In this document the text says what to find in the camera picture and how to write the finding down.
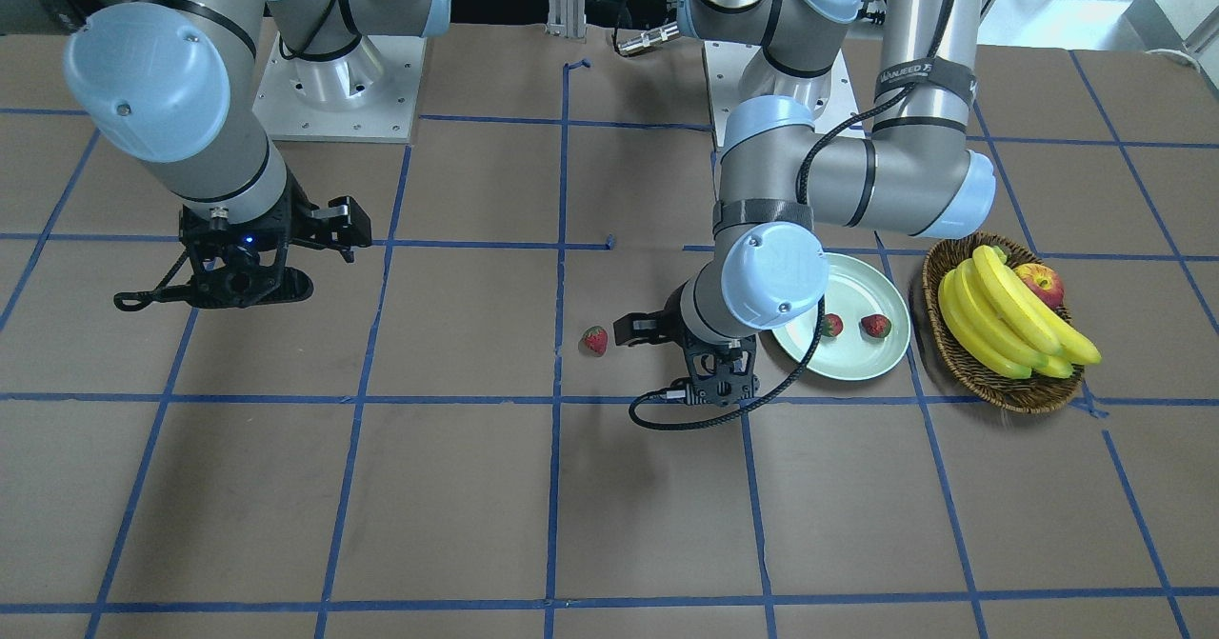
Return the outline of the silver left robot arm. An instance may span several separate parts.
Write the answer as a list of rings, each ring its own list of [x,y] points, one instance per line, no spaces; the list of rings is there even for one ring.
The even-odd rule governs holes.
[[[993,201],[993,166],[965,145],[981,0],[887,0],[870,137],[820,123],[814,98],[865,0],[679,0],[679,29],[759,49],[719,159],[714,254],[667,301],[659,340],[688,366],[709,354],[692,402],[756,389],[756,335],[813,312],[828,263],[817,221],[963,238]]]

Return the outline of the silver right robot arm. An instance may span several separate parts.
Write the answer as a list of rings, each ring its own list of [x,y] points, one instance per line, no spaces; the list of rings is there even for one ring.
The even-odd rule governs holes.
[[[354,115],[391,101],[393,67],[374,37],[438,37],[452,0],[123,0],[69,37],[69,91],[106,139],[180,200],[183,251],[151,290],[117,293],[119,310],[154,302],[252,309],[308,299],[291,246],[354,261],[371,246],[351,196],[318,206],[247,102],[265,10],[279,30],[296,100]]]

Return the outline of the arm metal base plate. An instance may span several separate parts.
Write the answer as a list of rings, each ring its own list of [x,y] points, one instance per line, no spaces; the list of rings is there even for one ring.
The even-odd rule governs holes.
[[[254,112],[275,141],[408,144],[429,45],[423,37],[363,37],[329,62],[274,50]]]
[[[857,113],[848,66],[837,52],[826,73],[798,78],[767,62],[756,45],[705,41],[705,74],[716,149],[727,149],[729,113],[748,98],[784,95],[809,109],[814,130],[826,132]]]

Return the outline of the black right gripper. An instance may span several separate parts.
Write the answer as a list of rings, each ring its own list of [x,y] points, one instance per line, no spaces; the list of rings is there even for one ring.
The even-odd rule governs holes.
[[[193,277],[177,288],[177,299],[195,309],[251,309],[300,302],[313,283],[286,265],[293,241],[293,202],[301,196],[295,176],[261,217],[219,230],[191,210],[182,209],[179,240],[187,248]]]

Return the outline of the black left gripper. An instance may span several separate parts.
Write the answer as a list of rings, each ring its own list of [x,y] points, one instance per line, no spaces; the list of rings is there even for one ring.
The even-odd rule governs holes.
[[[681,324],[675,343],[681,348],[688,366],[688,378],[681,380],[685,404],[727,409],[731,404],[748,402],[757,395],[756,335],[711,344],[696,338]]]

